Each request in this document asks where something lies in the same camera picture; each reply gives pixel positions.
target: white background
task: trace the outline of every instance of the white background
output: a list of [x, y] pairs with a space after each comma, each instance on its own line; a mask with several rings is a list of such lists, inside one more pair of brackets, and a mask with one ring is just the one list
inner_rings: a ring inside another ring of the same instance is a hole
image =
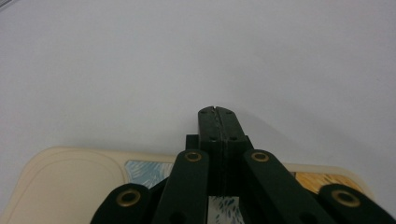
[[19, 0], [0, 9], [0, 212], [54, 146], [177, 154], [197, 112], [359, 175], [396, 216], [396, 1]]

